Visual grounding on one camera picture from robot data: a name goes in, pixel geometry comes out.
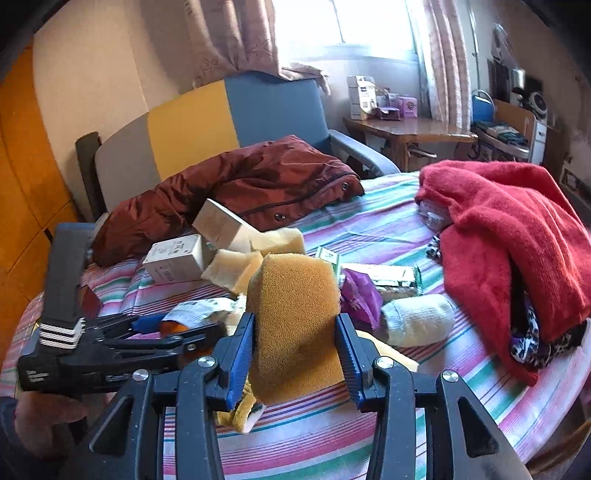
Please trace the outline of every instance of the metal screw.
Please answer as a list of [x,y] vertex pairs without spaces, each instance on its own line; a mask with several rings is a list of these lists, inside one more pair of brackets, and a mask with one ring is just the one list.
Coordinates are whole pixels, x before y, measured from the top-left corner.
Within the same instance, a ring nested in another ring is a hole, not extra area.
[[394,360],[388,356],[381,356],[375,361],[375,364],[383,369],[392,368],[394,366]]
[[197,363],[200,367],[213,367],[216,364],[216,359],[214,359],[214,357],[211,355],[204,355],[199,357]]
[[140,368],[136,370],[131,378],[133,378],[136,382],[143,382],[150,376],[150,372],[148,372],[145,368]]
[[460,380],[460,375],[455,373],[453,370],[445,370],[441,376],[446,382],[454,383]]

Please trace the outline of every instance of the human hand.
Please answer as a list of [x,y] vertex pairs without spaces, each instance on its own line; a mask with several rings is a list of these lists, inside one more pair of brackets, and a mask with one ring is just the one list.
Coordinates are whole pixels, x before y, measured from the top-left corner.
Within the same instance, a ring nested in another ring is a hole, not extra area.
[[18,399],[14,427],[29,452],[39,458],[66,454],[71,443],[64,435],[64,424],[85,418],[88,408],[81,402],[61,395],[23,392]]

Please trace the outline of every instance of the wooden table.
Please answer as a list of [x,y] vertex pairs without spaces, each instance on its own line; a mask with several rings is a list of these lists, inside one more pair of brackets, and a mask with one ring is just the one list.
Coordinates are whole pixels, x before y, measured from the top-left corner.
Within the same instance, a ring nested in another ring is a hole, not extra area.
[[393,120],[351,120],[343,117],[349,136],[367,145],[365,135],[385,138],[391,148],[388,157],[401,171],[408,171],[408,147],[418,143],[454,142],[472,144],[477,136],[469,128],[459,128],[430,118]]

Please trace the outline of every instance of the pink curtain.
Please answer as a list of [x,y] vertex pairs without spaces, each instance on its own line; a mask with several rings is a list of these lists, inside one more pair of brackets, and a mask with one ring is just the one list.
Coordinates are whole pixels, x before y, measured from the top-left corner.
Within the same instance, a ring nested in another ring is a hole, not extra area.
[[466,43],[456,0],[407,0],[424,57],[431,116],[459,127],[472,117]]

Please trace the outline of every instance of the white box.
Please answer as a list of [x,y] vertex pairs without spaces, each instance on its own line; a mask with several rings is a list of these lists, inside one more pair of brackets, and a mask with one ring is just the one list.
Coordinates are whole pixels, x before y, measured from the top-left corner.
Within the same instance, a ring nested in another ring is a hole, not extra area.
[[152,245],[142,266],[162,285],[199,280],[212,258],[201,235],[188,235]]
[[242,253],[250,253],[251,237],[260,235],[252,225],[211,199],[205,200],[193,227],[214,247]]
[[347,77],[347,86],[349,87],[351,118],[353,120],[371,118],[377,106],[374,79],[363,75],[351,75]]

